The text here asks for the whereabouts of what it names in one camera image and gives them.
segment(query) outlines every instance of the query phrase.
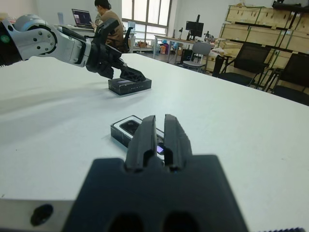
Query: office chair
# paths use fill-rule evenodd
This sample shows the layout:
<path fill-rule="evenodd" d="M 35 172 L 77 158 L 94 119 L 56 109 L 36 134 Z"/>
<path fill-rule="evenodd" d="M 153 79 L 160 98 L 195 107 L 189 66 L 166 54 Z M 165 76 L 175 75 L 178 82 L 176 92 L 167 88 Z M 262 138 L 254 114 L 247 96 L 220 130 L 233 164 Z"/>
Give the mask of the office chair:
<path fill-rule="evenodd" d="M 309 106 L 309 95 L 304 93 L 305 89 L 309 87 L 308 64 L 309 56 L 292 54 L 284 70 L 276 69 L 272 72 L 270 76 L 272 81 L 266 92 L 270 89 L 273 81 L 277 77 L 276 84 L 271 92 L 272 94 Z M 280 80 L 303 86 L 304 89 L 303 91 L 298 91 L 292 88 L 280 86 L 278 85 Z"/>
<path fill-rule="evenodd" d="M 259 81 L 256 85 L 258 88 L 262 75 L 264 73 L 265 67 L 268 65 L 265 64 L 265 60 L 270 52 L 270 48 L 262 47 L 256 44 L 244 44 L 238 53 L 236 59 L 226 64 L 221 74 L 218 75 L 218 78 L 230 81 L 243 86 L 250 86 L 255 83 L 255 78 L 260 74 Z M 226 72 L 227 67 L 234 63 L 234 67 L 241 70 L 246 70 L 248 72 L 254 73 L 255 77 L 247 77 L 242 74 Z"/>
<path fill-rule="evenodd" d="M 126 36 L 124 38 L 124 52 L 123 53 L 129 53 L 129 51 L 130 51 L 129 37 L 130 37 L 130 33 L 131 33 L 132 29 L 133 29 L 132 27 L 129 27 L 127 32 L 126 32 Z"/>
<path fill-rule="evenodd" d="M 201 42 L 195 43 L 192 48 L 192 56 L 190 58 L 190 61 L 184 61 L 183 66 L 188 67 L 188 68 L 197 69 L 198 73 L 201 71 L 202 67 L 205 67 L 205 70 L 206 70 L 207 63 L 208 63 L 208 55 L 209 55 L 209 52 L 211 52 L 211 49 L 212 49 L 212 45 L 210 45 L 209 43 L 201 43 Z M 201 64 L 201 63 L 191 61 L 195 54 L 201 54 L 201 55 L 207 56 L 206 64 Z"/>

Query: laptop screen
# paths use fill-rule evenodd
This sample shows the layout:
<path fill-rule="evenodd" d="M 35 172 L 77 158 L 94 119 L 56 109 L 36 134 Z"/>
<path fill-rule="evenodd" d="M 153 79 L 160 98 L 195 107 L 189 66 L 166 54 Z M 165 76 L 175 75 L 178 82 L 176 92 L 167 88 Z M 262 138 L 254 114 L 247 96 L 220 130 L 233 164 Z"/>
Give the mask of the laptop screen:
<path fill-rule="evenodd" d="M 89 11 L 81 11 L 72 9 L 76 25 L 91 25 L 91 17 Z"/>

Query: screw hole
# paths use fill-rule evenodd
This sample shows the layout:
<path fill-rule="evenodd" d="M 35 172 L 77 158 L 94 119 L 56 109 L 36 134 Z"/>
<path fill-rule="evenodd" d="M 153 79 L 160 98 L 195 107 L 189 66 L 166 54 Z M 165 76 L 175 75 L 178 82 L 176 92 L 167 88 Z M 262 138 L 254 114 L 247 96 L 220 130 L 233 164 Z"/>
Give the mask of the screw hole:
<path fill-rule="evenodd" d="M 10 31 L 13 31 L 13 30 L 14 30 L 14 29 L 12 28 L 11 25 L 8 26 L 8 29 L 9 29 Z"/>
<path fill-rule="evenodd" d="M 50 204 L 42 205 L 36 208 L 31 216 L 31 225 L 40 226 L 48 221 L 54 212 L 54 208 Z"/>

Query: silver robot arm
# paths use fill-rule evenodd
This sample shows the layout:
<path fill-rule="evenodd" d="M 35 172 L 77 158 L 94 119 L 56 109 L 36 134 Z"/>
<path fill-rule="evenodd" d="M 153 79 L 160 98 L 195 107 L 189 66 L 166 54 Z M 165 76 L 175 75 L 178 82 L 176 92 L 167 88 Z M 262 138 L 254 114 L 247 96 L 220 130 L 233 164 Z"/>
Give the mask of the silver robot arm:
<path fill-rule="evenodd" d="M 110 33 L 119 25 L 109 19 L 98 26 L 94 39 L 69 30 L 54 27 L 36 15 L 24 15 L 13 25 L 0 22 L 0 67 L 26 61 L 33 56 L 55 57 L 68 64 L 86 66 L 88 71 L 113 79 L 113 68 L 121 70 L 126 80 L 144 81 L 144 75 L 120 58 L 122 53 L 106 45 Z"/>
<path fill-rule="evenodd" d="M 65 28 L 55 28 L 36 15 L 24 15 L 14 25 L 8 20 L 2 24 L 8 29 L 22 60 L 32 56 L 55 57 L 79 67 L 84 67 L 88 61 L 89 39 L 67 35 L 63 31 Z"/>

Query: window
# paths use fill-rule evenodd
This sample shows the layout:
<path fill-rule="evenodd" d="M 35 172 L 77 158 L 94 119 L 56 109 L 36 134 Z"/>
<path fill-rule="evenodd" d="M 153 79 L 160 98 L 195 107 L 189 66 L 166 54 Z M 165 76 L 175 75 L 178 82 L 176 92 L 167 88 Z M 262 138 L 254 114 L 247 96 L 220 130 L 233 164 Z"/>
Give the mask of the window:
<path fill-rule="evenodd" d="M 137 41 L 150 44 L 155 35 L 166 36 L 172 0 L 122 0 L 122 18 L 136 23 Z"/>

